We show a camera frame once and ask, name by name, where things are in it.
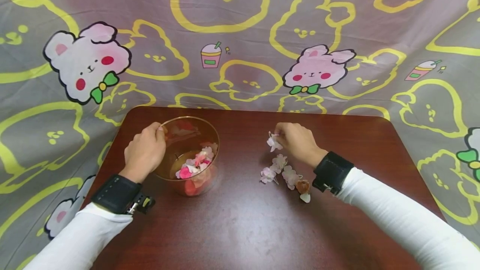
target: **brown table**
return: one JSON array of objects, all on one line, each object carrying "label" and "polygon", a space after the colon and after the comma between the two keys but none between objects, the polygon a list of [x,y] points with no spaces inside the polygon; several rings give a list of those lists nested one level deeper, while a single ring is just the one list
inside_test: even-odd
[{"label": "brown table", "polygon": [[[127,114],[89,195],[123,168],[123,150],[135,134],[183,115],[211,122],[220,135],[217,184],[187,198],[149,176],[144,191],[157,204],[148,215],[135,215],[93,269],[419,269],[360,210],[330,193],[313,189],[305,204],[281,176],[280,185],[259,182],[275,156],[266,144],[268,131],[277,122],[300,123],[319,146],[441,216],[394,127],[379,117],[137,107]],[[311,169],[290,164],[312,182]]]}]

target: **green bow tie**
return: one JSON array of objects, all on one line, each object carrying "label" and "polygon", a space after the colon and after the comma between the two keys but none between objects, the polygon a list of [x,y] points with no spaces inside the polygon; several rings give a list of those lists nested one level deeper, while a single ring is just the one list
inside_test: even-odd
[{"label": "green bow tie", "polygon": [[298,93],[309,93],[309,94],[315,94],[316,92],[318,92],[318,89],[319,89],[320,85],[319,84],[314,84],[312,86],[309,86],[309,87],[302,87],[302,86],[294,86],[291,90],[290,90],[290,94],[291,95],[295,95],[295,94],[298,94]]},{"label": "green bow tie", "polygon": [[480,182],[479,153],[474,149],[459,151],[457,158],[473,169],[473,177]]},{"label": "green bow tie", "polygon": [[98,87],[90,92],[90,96],[93,98],[93,100],[95,100],[97,105],[100,105],[103,100],[103,91],[105,91],[107,87],[116,85],[118,82],[119,78],[117,74],[115,74],[113,71],[110,71],[107,73],[107,75],[105,75],[103,81],[98,84]]}]

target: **flower cluster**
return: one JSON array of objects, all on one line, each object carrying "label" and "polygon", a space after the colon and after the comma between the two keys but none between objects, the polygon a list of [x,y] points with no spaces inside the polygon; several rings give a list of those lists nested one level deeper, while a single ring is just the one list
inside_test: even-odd
[{"label": "flower cluster", "polygon": [[180,170],[175,173],[178,179],[187,179],[202,172],[212,162],[214,153],[212,147],[202,148],[202,151],[196,154],[195,159],[187,159]]},{"label": "flower cluster", "polygon": [[[267,144],[272,148],[270,152],[273,152],[275,149],[283,149],[282,145],[275,140],[275,137],[278,137],[278,135],[274,135],[271,132],[268,132],[268,135],[269,138]],[[300,193],[300,199],[309,203],[310,183],[306,179],[302,179],[303,176],[298,175],[297,172],[292,169],[292,166],[287,165],[287,157],[282,154],[278,154],[277,157],[272,159],[272,165],[268,168],[264,168],[260,172],[260,181],[264,184],[274,181],[278,185],[278,181],[275,177],[280,173],[282,173],[283,179],[285,179],[285,182],[287,183],[287,187],[290,190],[297,188],[297,191]]]}]

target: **black wrist strap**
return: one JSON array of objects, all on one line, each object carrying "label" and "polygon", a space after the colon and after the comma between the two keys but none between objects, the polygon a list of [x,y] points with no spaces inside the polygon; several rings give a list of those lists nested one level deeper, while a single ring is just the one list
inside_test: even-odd
[{"label": "black wrist strap", "polygon": [[121,176],[113,175],[92,195],[92,202],[114,214],[146,213],[155,204],[153,198],[140,192],[142,185]]},{"label": "black wrist strap", "polygon": [[322,192],[328,189],[332,194],[337,195],[353,167],[353,163],[330,151],[313,170],[317,177],[313,180],[312,185]]}]

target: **hand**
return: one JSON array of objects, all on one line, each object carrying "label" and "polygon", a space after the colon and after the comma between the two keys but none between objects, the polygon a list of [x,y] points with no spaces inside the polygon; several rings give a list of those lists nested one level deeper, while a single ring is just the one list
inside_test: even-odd
[{"label": "hand", "polygon": [[328,153],[315,143],[312,131],[298,123],[278,123],[275,127],[278,143],[295,158],[315,168]]},{"label": "hand", "polygon": [[160,123],[153,122],[136,134],[125,148],[125,168],[119,173],[141,183],[160,165],[165,155],[165,134]]}]

